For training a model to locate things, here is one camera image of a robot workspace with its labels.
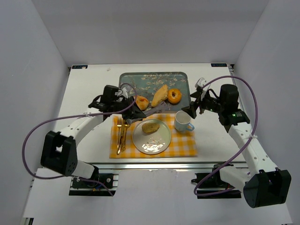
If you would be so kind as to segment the orange glazed bagel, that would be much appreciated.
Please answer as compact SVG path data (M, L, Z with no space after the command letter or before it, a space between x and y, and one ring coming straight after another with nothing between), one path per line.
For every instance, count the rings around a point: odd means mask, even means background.
M171 104L177 104L181 101L182 94L178 89L170 89L167 99Z

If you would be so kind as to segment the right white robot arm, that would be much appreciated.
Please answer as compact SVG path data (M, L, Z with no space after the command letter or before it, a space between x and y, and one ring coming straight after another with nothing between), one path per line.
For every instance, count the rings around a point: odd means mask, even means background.
M231 160L215 164L211 173L198 181L194 194L208 197L223 194L232 189L240 191L251 208L258 208L286 202L291 175L287 170L280 170L268 157L265 150L254 135L246 113L239 108L238 88L233 84L224 84L219 96L211 97L203 87L197 86L191 94L195 100L183 107L175 115L175 127L178 131L191 130L191 119L200 113L211 111L218 114L220 124L239 147L237 154L242 154L249 168L246 174L232 165Z

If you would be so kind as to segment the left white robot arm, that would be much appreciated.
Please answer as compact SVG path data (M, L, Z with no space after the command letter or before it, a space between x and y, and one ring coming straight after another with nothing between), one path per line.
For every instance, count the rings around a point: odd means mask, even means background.
M41 165L66 177L78 177L85 182L96 183L98 168L77 158L77 145L96 126L104 122L110 115L119 114L121 121L130 125L141 121L155 113L168 109L166 102L143 112L133 96L128 96L131 89L128 83L121 87L106 85L103 94L95 97L89 104L85 115L61 131L50 131L45 136Z

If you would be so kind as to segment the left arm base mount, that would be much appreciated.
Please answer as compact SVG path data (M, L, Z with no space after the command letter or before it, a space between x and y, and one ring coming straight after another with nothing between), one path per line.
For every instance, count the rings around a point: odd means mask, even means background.
M87 182L72 178L69 188L70 196L114 196L119 181L118 173L100 173L97 182Z

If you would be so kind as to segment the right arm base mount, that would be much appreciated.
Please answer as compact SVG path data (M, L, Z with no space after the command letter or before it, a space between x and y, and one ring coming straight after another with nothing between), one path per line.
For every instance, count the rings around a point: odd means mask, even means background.
M203 178L223 164L192 163L190 169L194 169L195 177L191 183L197 185ZM232 185L220 179L220 173L206 179L196 190L197 199L241 199L241 192Z

